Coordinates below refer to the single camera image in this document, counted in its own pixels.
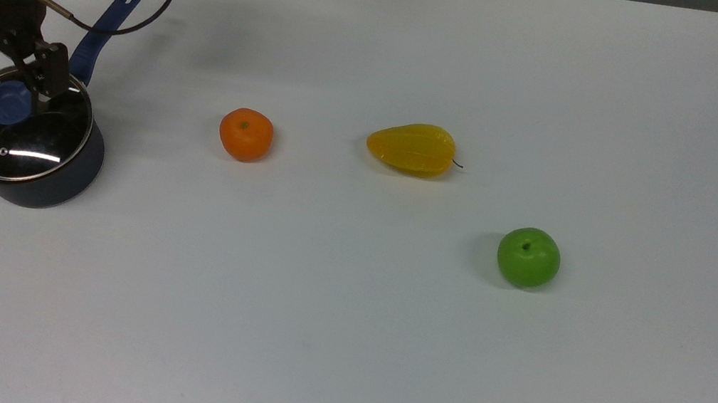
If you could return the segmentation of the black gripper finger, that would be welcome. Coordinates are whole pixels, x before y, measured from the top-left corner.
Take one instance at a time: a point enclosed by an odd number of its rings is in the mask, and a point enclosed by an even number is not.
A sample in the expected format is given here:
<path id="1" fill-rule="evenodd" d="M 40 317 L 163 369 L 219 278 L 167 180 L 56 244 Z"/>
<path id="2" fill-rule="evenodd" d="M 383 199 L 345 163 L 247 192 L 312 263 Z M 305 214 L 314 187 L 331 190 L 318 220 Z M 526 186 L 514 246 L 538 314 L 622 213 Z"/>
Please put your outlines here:
<path id="1" fill-rule="evenodd" d="M 64 43 L 36 42 L 33 60 L 26 71 L 26 84 L 33 100 L 48 102 L 67 91 L 69 60 L 69 50 Z"/>

